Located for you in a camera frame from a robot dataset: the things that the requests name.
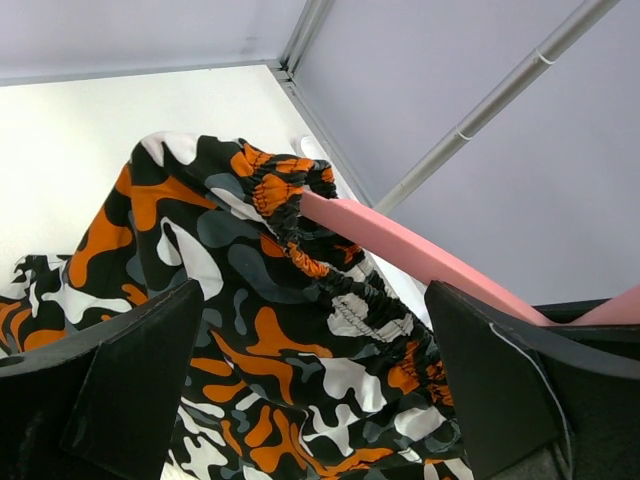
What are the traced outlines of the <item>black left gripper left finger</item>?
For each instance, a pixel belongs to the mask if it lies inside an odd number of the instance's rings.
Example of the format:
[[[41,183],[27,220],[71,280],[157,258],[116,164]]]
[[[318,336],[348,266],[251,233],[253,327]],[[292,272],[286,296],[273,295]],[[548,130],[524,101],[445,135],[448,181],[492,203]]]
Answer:
[[[202,309],[191,280],[3,358],[2,478],[160,478]]]

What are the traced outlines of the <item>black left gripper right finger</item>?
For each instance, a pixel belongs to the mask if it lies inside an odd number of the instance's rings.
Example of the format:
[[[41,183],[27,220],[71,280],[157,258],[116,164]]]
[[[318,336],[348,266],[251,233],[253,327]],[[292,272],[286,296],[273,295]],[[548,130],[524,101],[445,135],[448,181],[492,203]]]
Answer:
[[[638,477],[637,326],[577,326],[573,302],[537,327],[442,282],[425,303],[475,478]]]

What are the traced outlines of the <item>camouflage patterned shorts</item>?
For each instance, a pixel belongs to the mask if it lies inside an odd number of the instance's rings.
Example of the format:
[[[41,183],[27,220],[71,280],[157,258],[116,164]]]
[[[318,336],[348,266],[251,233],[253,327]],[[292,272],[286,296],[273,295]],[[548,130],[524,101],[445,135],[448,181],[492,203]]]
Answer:
[[[197,479],[468,479],[431,330],[365,252],[300,215],[331,165],[243,139],[142,139],[71,255],[1,287],[1,348],[32,350],[193,279],[202,323],[169,465]]]

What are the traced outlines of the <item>pink clothes hanger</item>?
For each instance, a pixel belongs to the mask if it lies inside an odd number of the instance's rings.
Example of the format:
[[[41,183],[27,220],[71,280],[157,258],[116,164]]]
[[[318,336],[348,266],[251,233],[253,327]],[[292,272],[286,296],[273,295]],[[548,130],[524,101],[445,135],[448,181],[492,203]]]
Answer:
[[[556,324],[468,264],[352,199],[302,194],[301,214],[358,244],[423,284],[449,283],[485,304],[539,327]]]

